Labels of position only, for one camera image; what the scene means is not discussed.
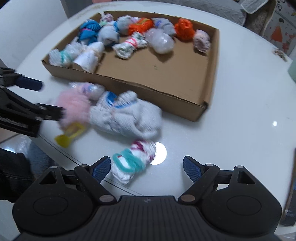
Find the pink fuzzy sock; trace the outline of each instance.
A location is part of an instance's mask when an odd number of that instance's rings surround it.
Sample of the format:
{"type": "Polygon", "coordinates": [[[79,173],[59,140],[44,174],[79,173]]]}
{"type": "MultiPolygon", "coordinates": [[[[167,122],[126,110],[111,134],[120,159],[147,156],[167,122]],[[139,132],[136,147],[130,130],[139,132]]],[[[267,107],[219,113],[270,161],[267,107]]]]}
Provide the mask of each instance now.
{"type": "Polygon", "coordinates": [[[62,130],[65,130],[74,122],[85,125],[89,123],[91,103],[84,94],[80,93],[75,88],[61,92],[56,105],[65,108],[64,117],[59,120],[59,125],[62,130]]]}

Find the teal hair tie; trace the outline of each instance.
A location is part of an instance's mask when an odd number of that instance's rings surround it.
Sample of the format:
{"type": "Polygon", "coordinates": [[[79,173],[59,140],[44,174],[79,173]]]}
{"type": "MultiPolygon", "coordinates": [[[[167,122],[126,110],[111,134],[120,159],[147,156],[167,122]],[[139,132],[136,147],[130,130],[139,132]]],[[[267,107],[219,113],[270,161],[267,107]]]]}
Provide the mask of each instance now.
{"type": "Polygon", "coordinates": [[[141,172],[145,169],[145,164],[141,161],[140,158],[134,156],[129,149],[123,150],[120,154],[115,153],[112,156],[112,158],[116,166],[122,172],[136,173],[136,172],[141,172]],[[127,168],[124,165],[122,165],[121,161],[118,159],[118,156],[123,156],[130,168],[127,168]]]}
{"type": "Polygon", "coordinates": [[[68,59],[70,59],[71,62],[73,62],[73,59],[71,58],[71,56],[64,50],[61,51],[61,62],[64,63],[65,61],[65,57],[67,57],[68,59]]]}

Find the yellow plastic clip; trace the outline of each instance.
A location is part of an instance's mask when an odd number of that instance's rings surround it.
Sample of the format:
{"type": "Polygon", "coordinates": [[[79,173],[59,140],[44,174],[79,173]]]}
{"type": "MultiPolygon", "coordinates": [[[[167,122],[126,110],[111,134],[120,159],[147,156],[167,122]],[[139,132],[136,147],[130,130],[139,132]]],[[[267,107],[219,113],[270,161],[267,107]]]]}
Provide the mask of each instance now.
{"type": "Polygon", "coordinates": [[[78,122],[70,124],[65,130],[63,135],[58,135],[55,137],[55,141],[64,148],[67,148],[71,142],[78,136],[80,136],[86,127],[78,122]]]}

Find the sofa cushion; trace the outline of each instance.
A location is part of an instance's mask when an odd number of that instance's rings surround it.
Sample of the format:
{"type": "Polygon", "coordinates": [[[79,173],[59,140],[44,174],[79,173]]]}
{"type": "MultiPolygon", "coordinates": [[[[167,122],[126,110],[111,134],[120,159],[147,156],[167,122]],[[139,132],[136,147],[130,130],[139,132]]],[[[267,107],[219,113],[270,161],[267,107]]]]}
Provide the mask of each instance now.
{"type": "Polygon", "coordinates": [[[268,0],[240,0],[239,4],[247,13],[252,14],[267,2],[268,0]]]}
{"type": "Polygon", "coordinates": [[[217,16],[226,18],[239,25],[243,25],[246,20],[246,12],[242,9],[240,4],[233,0],[142,0],[172,3],[186,7],[203,10],[215,14],[217,16]]]}

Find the orange sock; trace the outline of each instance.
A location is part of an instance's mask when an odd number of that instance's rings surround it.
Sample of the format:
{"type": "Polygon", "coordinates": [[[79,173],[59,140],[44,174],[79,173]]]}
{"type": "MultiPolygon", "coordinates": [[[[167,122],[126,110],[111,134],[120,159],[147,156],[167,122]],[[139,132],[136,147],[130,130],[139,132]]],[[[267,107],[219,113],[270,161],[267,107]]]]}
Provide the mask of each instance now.
{"type": "Polygon", "coordinates": [[[154,23],[151,19],[141,18],[137,23],[131,24],[128,29],[128,34],[132,35],[133,32],[144,33],[147,30],[154,27],[154,23]]]}
{"type": "Polygon", "coordinates": [[[190,41],[194,36],[192,23],[185,18],[179,19],[178,23],[175,24],[175,30],[177,32],[176,37],[182,41],[190,41]]]}

